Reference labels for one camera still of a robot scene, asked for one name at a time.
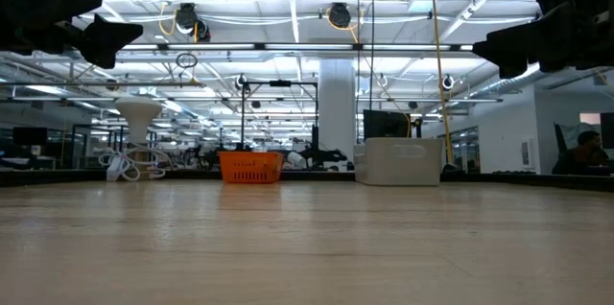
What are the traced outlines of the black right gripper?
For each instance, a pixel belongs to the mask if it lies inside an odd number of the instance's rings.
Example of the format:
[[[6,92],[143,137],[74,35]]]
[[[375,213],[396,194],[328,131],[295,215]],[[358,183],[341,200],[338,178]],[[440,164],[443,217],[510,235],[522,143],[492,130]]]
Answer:
[[[571,14],[571,63],[577,69],[614,66],[614,0],[536,0],[542,12],[568,5]],[[550,17],[488,33],[473,44],[472,53],[495,64],[500,79],[514,79],[531,65],[543,73],[552,66],[540,59]]]

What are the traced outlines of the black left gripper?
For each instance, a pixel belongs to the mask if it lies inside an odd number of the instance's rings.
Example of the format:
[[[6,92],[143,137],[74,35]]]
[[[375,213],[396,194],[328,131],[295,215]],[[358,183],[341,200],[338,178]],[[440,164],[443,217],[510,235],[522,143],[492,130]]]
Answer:
[[[0,50],[32,50],[45,31],[102,6],[103,0],[0,0]],[[143,34],[139,24],[108,22],[99,14],[85,28],[79,51],[90,63],[112,69],[116,54]]]

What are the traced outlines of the small black monitor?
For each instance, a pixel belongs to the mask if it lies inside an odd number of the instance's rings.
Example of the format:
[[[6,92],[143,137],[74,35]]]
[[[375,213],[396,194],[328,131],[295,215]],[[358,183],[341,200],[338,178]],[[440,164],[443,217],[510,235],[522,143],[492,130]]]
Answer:
[[[19,146],[43,146],[47,143],[48,129],[41,127],[14,127],[12,142]]]

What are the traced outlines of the person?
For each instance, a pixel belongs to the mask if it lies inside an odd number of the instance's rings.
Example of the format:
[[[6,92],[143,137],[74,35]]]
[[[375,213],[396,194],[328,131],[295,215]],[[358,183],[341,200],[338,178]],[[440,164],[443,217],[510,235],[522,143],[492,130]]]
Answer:
[[[559,176],[610,176],[614,174],[614,166],[602,148],[601,135],[588,130],[579,135],[575,147],[559,154],[552,173]]]

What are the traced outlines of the black monitor screen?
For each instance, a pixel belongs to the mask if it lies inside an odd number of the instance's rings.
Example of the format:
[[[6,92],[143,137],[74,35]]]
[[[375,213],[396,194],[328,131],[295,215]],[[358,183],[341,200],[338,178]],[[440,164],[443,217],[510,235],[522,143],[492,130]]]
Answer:
[[[375,137],[410,138],[412,136],[411,121],[403,113],[365,109],[363,118],[364,139]]]

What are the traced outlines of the orange plastic basket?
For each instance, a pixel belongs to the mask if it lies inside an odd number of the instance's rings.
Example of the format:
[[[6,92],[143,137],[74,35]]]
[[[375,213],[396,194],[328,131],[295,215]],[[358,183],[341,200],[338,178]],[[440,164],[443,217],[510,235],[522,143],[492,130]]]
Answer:
[[[279,152],[219,152],[226,183],[275,183],[280,179],[283,154]]]

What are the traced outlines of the white cylinder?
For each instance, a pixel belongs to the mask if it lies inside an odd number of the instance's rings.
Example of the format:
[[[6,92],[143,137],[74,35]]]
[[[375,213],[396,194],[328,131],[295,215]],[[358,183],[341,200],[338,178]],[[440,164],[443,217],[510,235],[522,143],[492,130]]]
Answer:
[[[290,169],[304,170],[308,167],[307,160],[298,152],[291,151],[287,155],[287,163]]]

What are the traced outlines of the black gantry frame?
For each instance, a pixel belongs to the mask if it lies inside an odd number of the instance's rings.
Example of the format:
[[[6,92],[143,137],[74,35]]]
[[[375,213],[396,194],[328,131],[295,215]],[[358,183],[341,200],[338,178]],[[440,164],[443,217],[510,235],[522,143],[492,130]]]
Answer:
[[[308,95],[308,97],[315,103],[315,123],[313,124],[312,129],[311,129],[311,142],[312,142],[312,146],[315,149],[319,147],[319,92],[318,92],[319,85],[316,82],[292,82],[289,80],[249,82],[244,77],[241,77],[241,79],[243,80],[243,83],[241,86],[241,132],[240,132],[240,142],[239,142],[240,151],[244,151],[246,149],[245,147],[245,143],[246,143],[245,121],[246,121],[246,101],[248,98],[246,95],[246,89],[248,85],[249,86],[254,85],[254,87],[250,91],[251,94],[255,94],[256,91],[262,85],[267,85],[270,87],[279,87],[279,88],[283,88],[283,87],[292,88],[292,86],[298,86],[300,89],[302,89]],[[310,92],[307,91],[307,89],[305,88],[306,85],[312,85],[314,87],[315,95],[312,95]]]

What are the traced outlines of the black aluminium rig frame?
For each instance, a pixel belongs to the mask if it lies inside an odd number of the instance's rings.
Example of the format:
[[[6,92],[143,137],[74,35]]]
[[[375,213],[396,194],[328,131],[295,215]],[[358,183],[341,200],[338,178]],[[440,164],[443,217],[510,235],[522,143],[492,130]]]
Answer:
[[[52,184],[65,182],[103,181],[103,170],[38,170],[1,171],[0,187]],[[282,181],[353,181],[351,173],[283,172]],[[614,176],[540,176],[533,174],[444,174],[440,182],[505,183],[536,187],[554,187],[582,191],[614,193]]]

